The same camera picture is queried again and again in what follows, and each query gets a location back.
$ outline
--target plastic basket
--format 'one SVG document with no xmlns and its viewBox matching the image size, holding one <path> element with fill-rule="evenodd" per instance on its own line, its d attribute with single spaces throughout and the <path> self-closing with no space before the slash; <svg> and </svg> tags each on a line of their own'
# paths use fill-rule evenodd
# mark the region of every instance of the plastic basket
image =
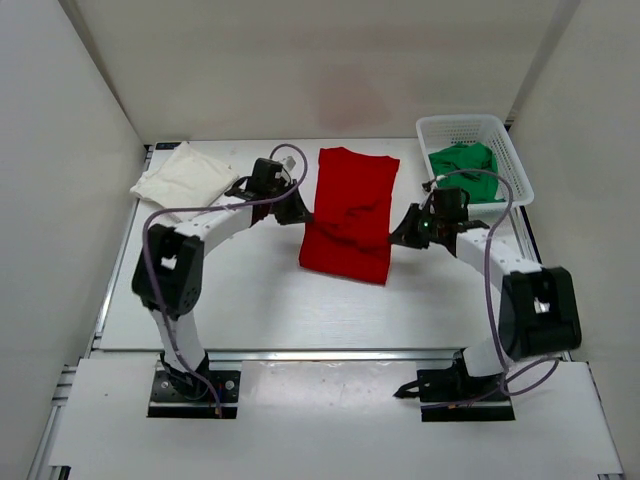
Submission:
<svg viewBox="0 0 640 480">
<path fill-rule="evenodd" d="M 498 163 L 498 173 L 513 188 L 513 206 L 529 205 L 533 202 L 533 189 L 527 178 L 516 149 L 498 117 L 493 115 L 436 115 L 424 117 L 416 122 L 422 155 L 431 178 L 434 178 L 429 154 L 438 152 L 456 143 L 480 142 L 489 147 Z M 507 191 L 500 184 L 503 198 Z M 477 203 L 469 205 L 469 213 L 498 212 L 504 203 Z"/>
</svg>

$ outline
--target red cloth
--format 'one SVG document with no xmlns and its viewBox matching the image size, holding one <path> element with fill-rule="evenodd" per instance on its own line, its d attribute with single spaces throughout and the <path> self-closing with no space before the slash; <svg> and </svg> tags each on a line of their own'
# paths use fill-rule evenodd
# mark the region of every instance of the red cloth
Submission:
<svg viewBox="0 0 640 480">
<path fill-rule="evenodd" d="M 384 285 L 391 263 L 391 191 L 400 161 L 321 149 L 313 223 L 300 266 Z"/>
</svg>

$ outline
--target green cloth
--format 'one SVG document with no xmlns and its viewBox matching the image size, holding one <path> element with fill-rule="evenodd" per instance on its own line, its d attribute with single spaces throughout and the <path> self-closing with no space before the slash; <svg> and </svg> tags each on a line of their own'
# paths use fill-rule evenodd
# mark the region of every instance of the green cloth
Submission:
<svg viewBox="0 0 640 480">
<path fill-rule="evenodd" d="M 489 147 L 485 147 L 481 143 L 473 145 L 457 143 L 452 147 L 430 154 L 429 160 L 436 176 L 464 168 L 479 168 L 498 173 L 495 155 Z M 498 179 L 481 173 L 452 175 L 440 180 L 438 186 L 455 186 L 466 190 L 471 197 L 471 203 L 504 202 L 503 199 L 496 200 Z"/>
</svg>

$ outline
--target table surface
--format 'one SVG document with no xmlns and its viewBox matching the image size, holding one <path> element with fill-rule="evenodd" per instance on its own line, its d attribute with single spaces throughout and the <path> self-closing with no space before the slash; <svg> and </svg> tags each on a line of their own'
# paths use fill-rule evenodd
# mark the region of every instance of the table surface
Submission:
<svg viewBox="0 0 640 480">
<path fill-rule="evenodd" d="M 236 420 L 150 419 L 153 353 L 80 363 L 51 455 L 69 480 L 596 479 L 618 473 L 588 366 L 515 397 L 515 421 L 421 423 L 413 362 L 245 362 Z M 513 382 L 520 389 L 536 374 Z"/>
<path fill-rule="evenodd" d="M 393 190 L 390 230 L 410 203 L 423 199 L 429 179 L 417 139 L 295 140 L 309 158 L 300 192 L 313 210 L 320 148 L 343 146 L 369 155 L 400 159 Z M 240 175 L 282 141 L 191 142 L 205 154 L 230 164 Z M 153 152 L 150 170 L 171 155 Z M 295 152 L 282 151 L 285 155 Z M 299 175 L 300 161 L 294 171 Z M 103 350 L 160 350 L 157 328 L 131 292 L 141 250 L 142 224 L 155 210 L 140 202 L 128 237 L 106 316 Z M 303 225 L 282 227 L 267 220 L 226 241 L 205 260 L 203 294 L 195 309 L 203 346 L 234 350 L 403 350 L 454 349 L 489 334 L 482 277 L 443 247 L 416 251 L 392 248 L 385 287 L 304 270 L 298 253 Z M 512 248 L 518 240 L 509 222 L 498 236 Z M 499 295 L 494 291 L 496 309 Z"/>
</svg>

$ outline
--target robotic arm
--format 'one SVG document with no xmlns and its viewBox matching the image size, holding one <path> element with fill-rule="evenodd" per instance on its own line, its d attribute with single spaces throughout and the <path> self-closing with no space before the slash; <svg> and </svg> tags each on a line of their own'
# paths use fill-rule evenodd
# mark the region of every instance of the robotic arm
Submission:
<svg viewBox="0 0 640 480">
<path fill-rule="evenodd" d="M 193 314 L 202 291 L 204 257 L 226 239 L 252 227 L 269 214 L 273 214 L 281 225 L 313 220 L 297 190 L 276 203 L 262 202 L 235 209 L 225 208 L 225 205 L 237 205 L 239 200 L 268 201 L 282 196 L 296 183 L 290 174 L 293 165 L 291 157 L 282 163 L 259 158 L 251 176 L 239 179 L 218 202 L 222 209 L 199 215 L 175 227 L 155 224 L 149 229 L 153 270 L 169 322 L 165 321 L 157 304 L 142 254 L 133 276 L 132 289 L 156 321 L 164 347 L 161 363 L 173 387 L 186 398 L 199 399 L 206 390 L 206 385 L 194 378 L 192 371 L 204 378 L 209 374 L 209 362 L 198 338 Z"/>
<path fill-rule="evenodd" d="M 501 290 L 499 321 L 496 328 L 487 285 L 492 337 L 460 350 L 453 366 L 438 379 L 423 385 L 411 382 L 396 392 L 397 397 L 418 396 L 410 389 L 420 386 L 450 392 L 453 384 L 458 400 L 470 399 L 494 389 L 505 365 L 580 346 L 580 322 L 569 272 L 524 259 L 500 241 L 492 243 L 487 256 L 489 227 L 469 220 L 469 196 L 464 190 L 436 188 L 427 198 L 423 205 L 409 207 L 390 242 L 417 249 L 431 243 L 443 245 L 454 257 L 489 275 Z"/>
</svg>

